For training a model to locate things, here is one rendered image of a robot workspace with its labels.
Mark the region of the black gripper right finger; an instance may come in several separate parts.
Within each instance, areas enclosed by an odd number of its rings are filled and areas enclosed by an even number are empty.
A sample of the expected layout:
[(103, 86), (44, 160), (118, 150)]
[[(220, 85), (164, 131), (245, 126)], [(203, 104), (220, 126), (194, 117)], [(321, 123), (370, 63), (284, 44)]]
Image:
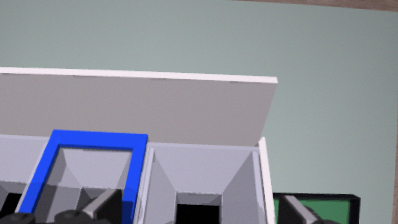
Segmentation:
[(277, 224), (340, 224), (323, 220), (312, 208), (305, 206), (311, 214), (304, 206), (294, 196), (280, 196)]

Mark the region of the blue rectangular band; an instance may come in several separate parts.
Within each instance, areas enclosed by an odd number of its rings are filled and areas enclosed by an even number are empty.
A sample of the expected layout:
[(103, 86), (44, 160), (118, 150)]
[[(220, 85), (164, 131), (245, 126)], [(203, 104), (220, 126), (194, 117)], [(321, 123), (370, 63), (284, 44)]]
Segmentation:
[(60, 147), (132, 150), (121, 224), (133, 224), (147, 140), (147, 134), (53, 130), (18, 212), (34, 214)]

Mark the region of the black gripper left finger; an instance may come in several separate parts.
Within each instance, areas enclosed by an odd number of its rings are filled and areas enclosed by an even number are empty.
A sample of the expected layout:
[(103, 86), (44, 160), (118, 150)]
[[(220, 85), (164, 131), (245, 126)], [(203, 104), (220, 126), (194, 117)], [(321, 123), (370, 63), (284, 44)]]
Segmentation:
[[(87, 206), (87, 207), (86, 207)], [(86, 207), (86, 208), (85, 208)], [(85, 209), (84, 209), (85, 208)], [(121, 224), (122, 191), (107, 189), (98, 198), (86, 202), (78, 210), (66, 210), (54, 216), (54, 222), (36, 223), (35, 215), (16, 212), (0, 219), (0, 224)]]

